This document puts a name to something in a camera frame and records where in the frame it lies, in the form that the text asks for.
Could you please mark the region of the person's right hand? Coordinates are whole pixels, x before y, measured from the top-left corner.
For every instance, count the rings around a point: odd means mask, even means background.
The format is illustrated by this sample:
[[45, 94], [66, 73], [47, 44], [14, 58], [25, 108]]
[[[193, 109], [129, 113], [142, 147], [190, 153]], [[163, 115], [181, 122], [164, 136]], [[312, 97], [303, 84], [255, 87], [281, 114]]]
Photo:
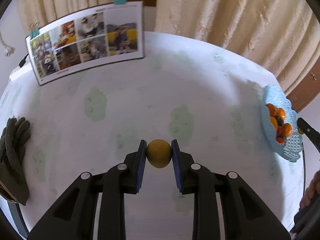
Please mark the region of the person's right hand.
[[319, 178], [320, 171], [317, 171], [309, 185], [309, 187], [306, 189], [303, 198], [300, 201], [299, 209], [304, 209], [307, 207], [310, 203], [312, 198], [315, 196], [315, 194], [320, 194], [320, 178]]

